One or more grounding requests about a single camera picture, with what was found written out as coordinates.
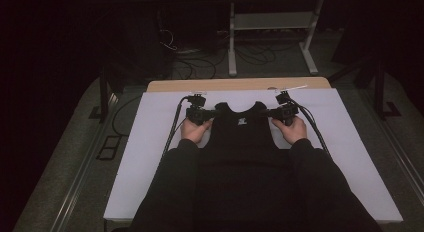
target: table leg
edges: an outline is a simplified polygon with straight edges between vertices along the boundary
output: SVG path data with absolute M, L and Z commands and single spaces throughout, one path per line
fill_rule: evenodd
M 303 54 L 303 58 L 305 58 L 306 65 L 309 68 L 309 72 L 311 75 L 316 75 L 318 73 L 318 69 L 315 65 L 314 60 L 312 59 L 312 55 L 309 52 L 309 45 L 312 41 L 312 36 L 314 35 L 315 28 L 318 22 L 319 13 L 322 8 L 324 0 L 318 0 L 317 5 L 315 7 L 314 13 L 311 16 L 311 22 L 309 23 L 309 29 L 308 29 L 308 35 L 306 36 L 306 39 L 304 42 L 300 42 L 299 46 Z
M 231 3 L 230 11 L 230 48 L 228 49 L 228 74 L 230 77 L 237 76 L 236 54 L 234 51 L 234 3 Z

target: white tabletop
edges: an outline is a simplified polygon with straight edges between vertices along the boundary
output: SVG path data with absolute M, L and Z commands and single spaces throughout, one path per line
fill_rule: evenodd
M 371 216 L 380 223 L 402 221 L 337 90 L 299 89 L 289 94 L 312 112 L 333 160 Z M 181 98 L 187 95 L 189 92 L 147 92 L 143 95 L 107 204 L 105 219 L 128 221 L 134 218 L 159 164 L 176 107 Z M 241 112 L 251 108 L 255 101 L 261 101 L 271 109 L 278 106 L 276 95 L 273 90 L 210 91 L 204 96 L 204 107 L 213 109 L 217 103 L 227 102 L 233 111 Z M 183 103 L 179 121 L 185 117 L 185 108 L 189 105 Z M 321 147 L 311 126 L 307 125 L 312 144 Z M 275 144 L 279 148 L 289 148 L 278 129 L 272 124 L 270 128 Z M 200 147 L 207 143 L 209 135 L 208 131 Z M 170 148 L 175 147 L 179 140 L 180 133 L 177 132 Z

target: person's right hand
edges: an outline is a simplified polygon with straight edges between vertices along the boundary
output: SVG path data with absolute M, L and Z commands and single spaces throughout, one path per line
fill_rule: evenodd
M 211 127 L 211 125 L 212 120 L 206 121 L 202 125 L 196 125 L 187 118 L 183 121 L 181 126 L 181 138 L 189 139 L 198 144 L 202 140 L 203 134 Z
M 277 128 L 280 129 L 284 139 L 291 145 L 300 139 L 308 138 L 305 122 L 297 116 L 293 118 L 293 123 L 290 126 L 286 126 L 283 122 L 277 119 L 272 119 L 271 121 Z

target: black sleeve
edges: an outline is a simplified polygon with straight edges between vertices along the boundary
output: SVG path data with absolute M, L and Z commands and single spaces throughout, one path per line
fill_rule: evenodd
M 382 231 L 323 150 L 314 149 L 309 140 L 301 139 L 293 144 L 289 155 L 311 231 Z
M 198 153 L 186 139 L 165 153 L 129 232 L 192 231 Z

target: wire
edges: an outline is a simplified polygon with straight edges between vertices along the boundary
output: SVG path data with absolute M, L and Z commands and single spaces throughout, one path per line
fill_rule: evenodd
M 175 129 L 177 122 L 178 122 L 178 118 L 180 117 L 180 112 L 181 112 L 181 107 L 182 107 L 182 103 L 185 99 L 188 99 L 188 96 L 184 96 L 181 100 L 180 103 L 178 103 L 177 106 L 177 111 L 175 111 L 175 117 L 174 117 L 174 122 L 172 123 L 171 126 L 171 131 L 169 131 L 169 136 L 168 136 L 168 140 L 166 141 L 165 144 L 165 148 L 162 152 L 162 158 L 165 155 L 165 153 L 168 151 L 169 149 L 169 145 L 171 144 L 172 138 L 174 137 L 175 132 L 177 131 L 177 129 Z
M 305 116 L 305 118 L 308 120 L 309 124 L 311 124 L 312 128 L 314 129 L 315 133 L 318 136 L 318 140 L 321 143 L 322 149 L 327 153 L 327 155 L 332 159 L 330 151 L 328 151 L 327 145 L 325 144 L 324 138 L 321 135 L 321 132 L 319 131 L 315 119 L 311 113 L 311 111 L 309 111 L 307 108 L 305 108 L 304 106 L 299 105 L 296 101 L 294 101 L 291 98 L 287 98 L 289 101 L 291 101 L 292 103 L 294 103 L 297 107 L 299 107 L 300 111 L 302 112 L 302 114 Z
M 119 135 L 119 136 L 124 136 L 124 137 L 128 137 L 128 136 L 130 136 L 129 134 L 123 134 L 123 133 L 121 133 L 121 132 L 119 132 L 117 129 L 116 129 L 116 126 L 115 126 L 115 121 L 116 121 L 116 117 L 118 116 L 118 114 L 119 114 L 119 112 L 121 112 L 121 110 L 123 109 L 123 108 L 125 108 L 126 106 L 128 106 L 131 102 L 133 102 L 133 101 L 135 101 L 135 100 L 137 100 L 137 99 L 140 99 L 141 98 L 141 96 L 142 95 L 140 95 L 140 96 L 137 96 L 137 97 L 135 97 L 135 98 L 133 98 L 133 99 L 131 99 L 131 100 L 129 100 L 129 101 L 127 101 L 125 104 L 123 104 L 117 111 L 116 111 L 116 113 L 113 115 L 113 119 L 112 119 L 112 130 L 117 134 L 117 135 Z

